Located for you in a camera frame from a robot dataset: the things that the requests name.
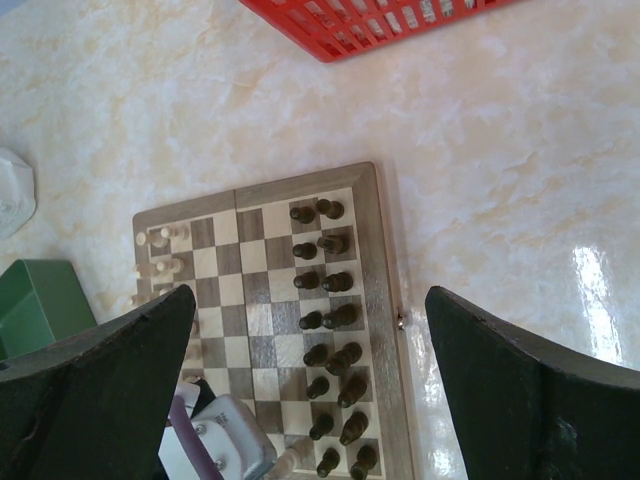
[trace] black pawn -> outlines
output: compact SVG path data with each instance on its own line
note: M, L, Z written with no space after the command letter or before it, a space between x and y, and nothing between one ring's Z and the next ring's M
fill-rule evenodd
M340 463L340 455L333 448L327 449L322 456L322 461L316 469L316 473L320 478L327 478L332 470Z
M328 413L323 413L318 417L316 423L313 424L311 430L309 430L309 437L311 437L311 440L314 442L317 442L331 430L333 430L333 417Z
M307 272L302 275L298 275L293 279L293 284L296 288L304 288L305 290L313 290L320 285L320 277L316 272Z
M323 363L329 356L329 349L324 343L311 347L311 349L304 354L302 361L307 367L313 367Z
M327 360L327 372L339 377L346 373L351 365L362 357L362 348L355 342L347 343L342 350L331 355Z
M347 272L329 275L322 281L322 288L327 292L346 292L353 287L353 278Z
M368 445L365 445L358 451L356 457L356 463L354 463L349 473L354 480L365 480L369 472L378 463L378 454L376 451Z
M351 303L338 307L322 317L322 326L329 330L351 325L358 319L358 311Z
M316 218L316 212L309 207L294 207L289 210L289 216L300 223L311 223Z
M354 375L338 395L340 408L349 408L367 393L367 382L364 378Z
M337 220L344 215L344 207L340 202L332 202L325 198L318 200L316 210L320 215L326 215L331 220Z
M307 397L311 400L318 398L321 395L324 395L329 391L329 380L324 377L318 377L311 385L307 387Z
M346 421L340 435L340 443L345 447L359 439L369 427L369 419L362 412L355 412Z
M320 312L311 312L300 319L298 322L302 330L314 330L322 325L322 314Z
M340 255L349 249L349 242L347 242L347 239L338 235L320 237L316 242L316 245L326 252L333 253L334 255Z
M312 260L316 258L316 255L318 254L318 249L310 242L294 245L292 250L294 257L302 258L304 260Z

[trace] chess piece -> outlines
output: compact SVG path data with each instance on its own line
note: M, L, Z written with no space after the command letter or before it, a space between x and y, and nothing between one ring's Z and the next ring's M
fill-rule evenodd
M349 408L367 393L367 382L364 378L354 375L338 395L340 408Z
M289 210L289 216L300 223L308 224L316 218L316 212L309 207L294 207Z
M359 439L369 427L369 419L362 412L355 412L344 424L340 443L345 447Z
M327 360L327 372L339 377L346 373L351 365L362 357L362 348L355 342L347 343L342 350L331 355Z
M305 290L313 290L320 285L320 278L314 271L303 273L293 279L296 288L304 288Z
M334 255L340 255L349 249L349 242L345 237L339 235L327 235L320 237L316 242L321 249Z
M140 247L144 247L145 245L153 245L156 248L162 248L166 246L167 243L169 243L169 241L166 238L163 238L159 232L138 232L138 234L136 235L136 244Z
M304 354L304 357L302 357L302 361L307 367L313 367L314 365L323 363L328 356L329 349L324 343L320 343L311 347L311 349Z
M333 448L328 448L322 456L322 461L316 469L316 473L320 478L327 478L332 470L340 463L340 455Z
M369 472L378 463L378 454L369 445L365 445L358 451L356 463L353 464L349 473L354 480L365 480Z
M357 319L358 310L353 304L348 303L347 305L342 305L333 312L329 312L322 317L322 326L329 330L334 330L338 327L351 325Z
M328 413L323 413L318 417L316 423L313 424L311 430L309 430L309 437L311 437L311 440L314 442L317 442L331 430L333 430L333 417Z
M322 325L322 314L320 312L311 312L300 319L298 322L302 330L314 330Z
M156 263L156 268L162 274L180 273L184 269L184 262L180 258L172 258L170 260L161 260L158 263Z
M340 202L332 202L326 198L317 201L316 210L320 215L326 215L331 220L337 220L344 215L344 207Z
M322 288L327 292L346 292L353 287L353 278L347 272L329 275L322 280Z
M316 258L318 249L311 242L299 243L293 246L293 256L304 260L312 260Z
M318 377L307 387L307 397L311 400L318 398L319 396L327 393L329 391L329 387L329 380L324 377Z

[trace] red crate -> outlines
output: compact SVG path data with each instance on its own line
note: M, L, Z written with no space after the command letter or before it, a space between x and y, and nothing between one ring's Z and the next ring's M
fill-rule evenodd
M240 0L321 62L333 62L514 0Z

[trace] green object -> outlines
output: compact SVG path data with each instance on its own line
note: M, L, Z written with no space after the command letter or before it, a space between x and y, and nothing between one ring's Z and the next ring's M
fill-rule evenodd
M0 361L95 327L65 260L16 260L0 277Z

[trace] chessboard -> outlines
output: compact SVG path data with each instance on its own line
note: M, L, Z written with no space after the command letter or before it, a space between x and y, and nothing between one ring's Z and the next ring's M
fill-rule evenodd
M292 208L315 208L319 199L339 202L344 214L335 220L318 214L307 224L290 217ZM318 478L316 467L329 448L339 453L340 463L328 478L349 478L364 445L378 455L368 478L414 478L374 165L213 194L133 219L134 237L140 232L157 236L163 227L179 234L165 245L136 244L136 264L179 259L181 268L139 278L136 298L150 299L180 284L193 290L197 311L182 378L202 377L217 395L242 400L278 454L294 447L302 462L290 478ZM310 260L292 254L294 245L315 244L329 235L347 239L346 252L318 248ZM319 278L348 272L353 286L346 292L296 288L293 278L309 271ZM326 314L346 304L356 307L354 323L335 330L301 330L298 325L310 312ZM350 342L363 353L340 377L302 361L315 345L327 345L331 355ZM364 378L368 388L355 405L342 409L338 394L354 375ZM309 400L307 386L320 376L329 380L329 391ZM344 447L338 439L354 412L365 413L369 426ZM334 427L314 442L309 430L322 413L333 417Z

